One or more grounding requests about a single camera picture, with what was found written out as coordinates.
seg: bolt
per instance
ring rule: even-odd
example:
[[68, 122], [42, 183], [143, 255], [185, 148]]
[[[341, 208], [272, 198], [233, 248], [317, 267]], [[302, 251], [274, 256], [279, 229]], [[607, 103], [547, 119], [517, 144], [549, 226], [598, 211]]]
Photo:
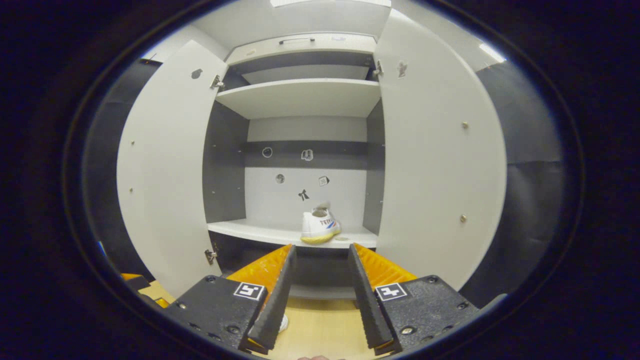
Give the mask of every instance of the bolt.
[[240, 333], [240, 329], [238, 329], [237, 326], [233, 326], [233, 325], [227, 326], [227, 331], [232, 333], [232, 334], [239, 334]]
[[413, 334], [414, 331], [415, 331], [415, 329], [413, 327], [406, 326], [404, 329], [402, 329], [400, 331], [400, 333], [402, 335], [410, 335], [410, 334]]

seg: cabinet door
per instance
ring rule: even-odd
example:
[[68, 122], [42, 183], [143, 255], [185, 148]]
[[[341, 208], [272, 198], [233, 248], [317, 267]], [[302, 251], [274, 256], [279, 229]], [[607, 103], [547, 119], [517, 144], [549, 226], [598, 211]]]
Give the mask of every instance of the cabinet door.
[[377, 251], [458, 290], [502, 213], [506, 155], [495, 108], [446, 43], [396, 10], [374, 59], [383, 70], [386, 150]]
[[202, 197], [209, 115], [227, 64], [195, 41], [162, 64], [125, 123], [117, 164], [118, 200], [129, 237], [151, 274], [174, 297], [208, 274], [211, 242]]

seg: shelf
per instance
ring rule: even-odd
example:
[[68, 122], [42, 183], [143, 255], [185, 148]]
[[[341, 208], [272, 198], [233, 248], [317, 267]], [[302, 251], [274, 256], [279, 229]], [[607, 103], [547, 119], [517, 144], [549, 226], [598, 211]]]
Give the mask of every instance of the shelf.
[[380, 100], [375, 81], [294, 79], [243, 86], [216, 100], [246, 119], [291, 116], [366, 118]]
[[213, 222], [207, 224], [209, 231], [235, 236], [255, 241], [274, 244], [294, 244], [300, 247], [321, 247], [326, 249], [346, 249], [351, 243], [358, 243], [364, 247], [375, 247], [377, 236], [364, 227], [350, 227], [343, 229], [342, 233], [333, 239], [319, 245], [310, 245], [300, 240], [300, 225], [281, 225], [280, 227], [268, 227], [264, 224], [256, 224], [247, 219]]
[[375, 49], [376, 40], [370, 35], [340, 33], [287, 35], [236, 47], [229, 54], [226, 63], [234, 66], [270, 56], [306, 52], [349, 52], [371, 55]]

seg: yellow shoe sole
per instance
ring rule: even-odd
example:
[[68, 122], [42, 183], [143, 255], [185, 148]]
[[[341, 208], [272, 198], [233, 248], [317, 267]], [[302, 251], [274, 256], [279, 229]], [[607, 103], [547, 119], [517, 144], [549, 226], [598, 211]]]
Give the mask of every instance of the yellow shoe sole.
[[338, 235], [342, 232], [342, 230], [337, 230], [334, 231], [330, 234], [327, 235], [322, 235], [322, 236], [316, 236], [313, 238], [305, 238], [302, 237], [300, 238], [300, 240], [302, 240], [303, 242], [307, 243], [307, 244], [322, 244], [322, 243], [326, 243], [327, 241], [331, 240], [331, 238], [333, 238], [335, 235]]

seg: white sneaker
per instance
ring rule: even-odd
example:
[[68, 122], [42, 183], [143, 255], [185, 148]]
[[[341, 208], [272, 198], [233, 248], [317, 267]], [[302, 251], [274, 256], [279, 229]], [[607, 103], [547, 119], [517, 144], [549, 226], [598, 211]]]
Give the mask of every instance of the white sneaker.
[[310, 213], [302, 213], [300, 240], [309, 244], [324, 243], [342, 231], [340, 223], [329, 212], [329, 204], [322, 204]]
[[281, 332], [287, 330], [288, 327], [289, 318], [287, 317], [287, 314], [284, 314], [284, 316], [282, 317], [282, 321], [280, 322], [280, 330], [278, 330], [278, 333], [280, 334]]

